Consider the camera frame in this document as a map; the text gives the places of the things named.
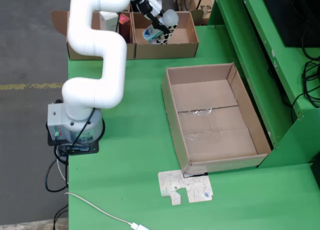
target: white robotic arm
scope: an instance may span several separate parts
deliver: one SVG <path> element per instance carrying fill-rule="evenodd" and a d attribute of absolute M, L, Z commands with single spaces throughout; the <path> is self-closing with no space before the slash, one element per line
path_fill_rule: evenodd
<path fill-rule="evenodd" d="M 71 0 L 68 22 L 68 41 L 79 54 L 103 58 L 100 79 L 71 78 L 62 87 L 63 103 L 48 106 L 48 131 L 54 144 L 67 141 L 72 143 L 88 117 L 79 143 L 90 144 L 103 132 L 100 109 L 116 107 L 122 100 L 125 86 L 127 44 L 116 32 L 93 30 L 94 11 L 121 12 L 130 3 L 152 20 L 155 28 L 167 32 L 168 28 L 159 22 L 162 14 L 161 0 Z"/>
<path fill-rule="evenodd" d="M 120 12 L 130 0 L 71 0 L 68 41 L 79 54 L 103 58 L 101 79 L 72 78 L 62 89 L 67 115 L 88 118 L 93 108 L 113 108 L 123 97 L 127 44 L 116 32 L 93 30 L 94 11 Z"/>

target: empty cardboard box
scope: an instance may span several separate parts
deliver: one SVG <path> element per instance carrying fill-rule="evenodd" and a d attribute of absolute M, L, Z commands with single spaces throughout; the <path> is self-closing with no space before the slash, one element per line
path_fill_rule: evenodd
<path fill-rule="evenodd" d="M 121 12 L 121 14 L 126 15 L 130 19 L 131 13 L 130 12 Z M 53 26 L 55 29 L 63 34 L 64 36 L 67 35 L 68 32 L 68 19 L 69 19 L 69 12 L 68 11 L 61 11 L 61 10 L 54 10 L 51 12 L 51 18 L 53 22 Z M 132 20 L 130 21 L 130 41 L 127 43 L 127 59 L 134 59 L 135 56 L 135 39 L 133 34 L 133 25 Z M 92 14 L 92 29 L 100 30 L 100 14 L 99 12 L 94 12 Z M 101 60 L 101 57 L 98 56 L 85 56 L 76 53 L 68 43 L 68 38 L 66 39 L 66 45 L 68 49 L 69 59 L 71 60 Z"/>
<path fill-rule="evenodd" d="M 133 31 L 136 42 L 136 59 L 167 59 L 195 57 L 199 40 L 194 21 L 189 12 L 177 12 L 179 23 L 168 44 L 149 44 L 143 37 L 143 31 L 151 25 L 139 12 L 132 12 Z"/>
<path fill-rule="evenodd" d="M 184 174 L 258 166 L 271 152 L 233 63 L 168 68 L 162 88 Z"/>

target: gray floor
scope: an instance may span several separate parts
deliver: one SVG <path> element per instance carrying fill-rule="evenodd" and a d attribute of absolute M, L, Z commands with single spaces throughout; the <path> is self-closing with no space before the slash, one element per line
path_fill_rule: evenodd
<path fill-rule="evenodd" d="M 67 79 L 65 38 L 53 28 L 50 12 L 68 10 L 69 4 L 0 0 L 0 225 L 52 219 L 67 204 L 63 193 L 48 193 L 44 187 L 54 159 L 47 146 L 47 104 L 61 98 L 61 89 L 23 84 Z M 172 0 L 163 4 L 164 9 L 173 7 Z M 54 166 L 49 186 L 63 184 Z"/>

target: floor marking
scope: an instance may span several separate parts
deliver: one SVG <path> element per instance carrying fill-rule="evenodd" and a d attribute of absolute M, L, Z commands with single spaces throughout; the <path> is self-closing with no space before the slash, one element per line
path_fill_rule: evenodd
<path fill-rule="evenodd" d="M 0 90 L 23 90 L 23 89 L 60 89 L 64 83 L 43 84 L 0 84 Z"/>

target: black cable bundle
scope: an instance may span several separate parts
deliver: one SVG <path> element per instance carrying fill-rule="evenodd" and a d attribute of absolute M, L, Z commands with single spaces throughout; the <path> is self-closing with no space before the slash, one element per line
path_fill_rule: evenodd
<path fill-rule="evenodd" d="M 291 5 L 294 9 L 294 11 L 296 12 L 296 14 L 303 20 L 305 21 L 309 26 L 308 28 L 304 31 L 303 35 L 302 35 L 302 38 L 301 38 L 301 48 L 302 48 L 302 51 L 304 53 L 304 55 L 310 59 L 310 61 L 308 61 L 307 63 L 305 63 L 304 65 L 304 68 L 303 68 L 303 72 L 302 72 L 302 75 L 301 75 L 301 78 L 302 78 L 302 87 L 303 87 L 303 93 L 298 95 L 296 97 L 296 99 L 294 100 L 294 102 L 292 103 L 292 111 L 291 111 L 291 119 L 292 119 L 292 122 L 294 122 L 294 118 L 293 118 L 293 107 L 296 103 L 296 101 L 298 100 L 298 98 L 300 96 L 304 96 L 315 108 L 319 108 L 320 107 L 320 98 L 317 98 L 317 97 L 314 97 L 312 96 L 310 93 L 313 92 L 314 90 L 316 89 L 319 89 L 320 88 L 320 85 L 318 87 L 315 87 L 311 90 L 308 90 L 308 81 L 313 81 L 313 80 L 316 80 L 316 79 L 319 79 L 320 80 L 320 56 L 319 57 L 312 57 L 310 56 L 306 49 L 305 49 L 305 45 L 304 45 L 304 39 L 305 39 L 305 34 L 307 33 L 307 31 L 310 29 L 310 26 L 311 26 L 311 23 L 309 20 L 307 20 L 303 14 L 299 13 L 297 11 L 297 9 L 295 8 L 294 6 L 294 3 L 293 3 L 293 0 L 290 0 L 291 2 Z"/>

